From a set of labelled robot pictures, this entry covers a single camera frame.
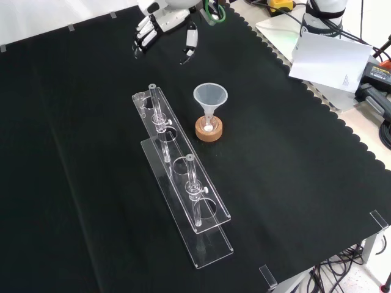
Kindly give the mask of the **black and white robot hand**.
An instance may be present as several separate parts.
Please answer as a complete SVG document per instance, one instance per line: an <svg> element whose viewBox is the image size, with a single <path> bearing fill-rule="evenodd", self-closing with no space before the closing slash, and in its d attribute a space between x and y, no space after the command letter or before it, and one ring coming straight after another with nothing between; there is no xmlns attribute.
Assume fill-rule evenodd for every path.
<svg viewBox="0 0 391 293"><path fill-rule="evenodd" d="M133 53L136 58L145 54L162 35L169 34L183 26L187 27L185 56L180 64L189 62L198 44L198 29L191 19L191 13L200 8L200 1L138 1L137 6L144 18L137 25L134 35Z"/></svg>

